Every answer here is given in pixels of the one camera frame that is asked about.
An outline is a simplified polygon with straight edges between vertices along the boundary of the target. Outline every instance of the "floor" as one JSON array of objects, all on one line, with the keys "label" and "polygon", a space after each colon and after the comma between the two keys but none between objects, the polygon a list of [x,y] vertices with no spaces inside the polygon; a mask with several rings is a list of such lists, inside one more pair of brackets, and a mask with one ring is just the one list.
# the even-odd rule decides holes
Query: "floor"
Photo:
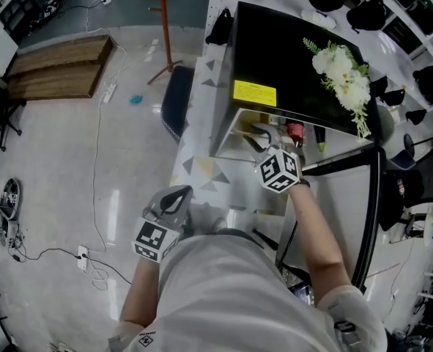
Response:
[{"label": "floor", "polygon": [[[85,31],[86,10],[70,7],[89,6],[95,0],[64,0],[60,11],[42,28],[24,38],[20,47],[55,37]],[[204,28],[207,19],[208,0],[167,0],[170,26]],[[99,4],[89,10],[89,31],[100,27],[121,27],[134,25],[160,25],[160,13],[148,11],[149,7],[159,7],[159,0],[112,0],[105,6]]]},{"label": "floor", "polygon": [[[126,65],[148,52],[149,46],[141,44],[161,38],[159,26],[111,31],[127,49]],[[174,59],[194,65],[203,34],[172,29]],[[77,253],[80,244],[103,250],[92,215],[97,107],[122,59],[123,52],[115,50],[91,100],[28,103],[19,116],[23,135],[10,134],[7,151],[0,151],[0,191],[9,177],[22,183],[21,228],[30,257],[52,247]],[[146,85],[164,64],[158,46],[151,61],[122,72],[112,101],[101,107],[95,203],[107,252],[94,256],[128,279],[138,260],[130,246],[136,217],[158,189],[169,185],[177,151],[154,109],[163,100],[169,75]],[[131,105],[134,95],[143,95],[143,101]],[[57,340],[81,352],[104,349],[129,288],[112,270],[108,274],[108,291],[101,292],[92,286],[94,274],[83,274],[67,254],[46,252],[38,261],[20,264],[0,244],[0,311],[22,350],[44,351]]]}]

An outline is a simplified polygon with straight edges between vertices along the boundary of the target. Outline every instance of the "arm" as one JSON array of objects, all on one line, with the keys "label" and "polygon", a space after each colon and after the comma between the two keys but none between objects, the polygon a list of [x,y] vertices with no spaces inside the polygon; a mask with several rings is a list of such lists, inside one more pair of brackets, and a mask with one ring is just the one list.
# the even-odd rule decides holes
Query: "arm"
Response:
[{"label": "arm", "polygon": [[333,288],[351,285],[340,248],[307,185],[289,190],[297,217],[304,257],[311,275],[316,303]]},{"label": "arm", "polygon": [[121,322],[148,327],[156,318],[158,308],[159,264],[141,258],[123,304]]}]

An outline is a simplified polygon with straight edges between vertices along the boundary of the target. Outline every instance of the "white sleeve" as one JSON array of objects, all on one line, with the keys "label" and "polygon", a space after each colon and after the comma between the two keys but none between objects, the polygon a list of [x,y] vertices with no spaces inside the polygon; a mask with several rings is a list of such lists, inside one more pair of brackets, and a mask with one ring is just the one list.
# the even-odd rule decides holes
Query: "white sleeve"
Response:
[{"label": "white sleeve", "polygon": [[113,337],[108,339],[106,352],[122,352],[144,330],[143,326],[131,322],[120,322],[115,328]]},{"label": "white sleeve", "polygon": [[[336,324],[336,334],[340,335],[341,344],[350,345],[350,341],[357,337],[358,343],[351,343],[351,351],[360,352],[386,352],[387,337],[381,320],[368,306],[363,294],[352,285],[343,285],[334,288],[325,295],[317,305],[319,310],[329,314]],[[351,324],[353,333],[342,333],[342,327],[348,328]]]}]

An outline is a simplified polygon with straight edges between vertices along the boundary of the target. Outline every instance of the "yellow label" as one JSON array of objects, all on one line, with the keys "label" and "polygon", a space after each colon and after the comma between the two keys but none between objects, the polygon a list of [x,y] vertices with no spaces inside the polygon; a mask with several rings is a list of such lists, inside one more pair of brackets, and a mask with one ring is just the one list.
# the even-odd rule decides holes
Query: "yellow label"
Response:
[{"label": "yellow label", "polygon": [[276,107],[276,89],[274,87],[235,80],[234,99]]}]

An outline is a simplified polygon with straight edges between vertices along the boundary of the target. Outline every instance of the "wooden board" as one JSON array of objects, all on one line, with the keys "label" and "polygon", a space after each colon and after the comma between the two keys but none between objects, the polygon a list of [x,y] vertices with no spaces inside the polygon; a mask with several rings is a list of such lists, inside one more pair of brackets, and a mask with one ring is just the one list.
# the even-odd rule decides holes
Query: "wooden board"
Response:
[{"label": "wooden board", "polygon": [[50,45],[17,57],[8,72],[8,77],[50,67],[101,64],[107,60],[112,47],[113,44],[108,35]]},{"label": "wooden board", "polygon": [[8,84],[10,98],[26,100],[91,98],[102,68],[103,64],[51,67],[14,77]]}]

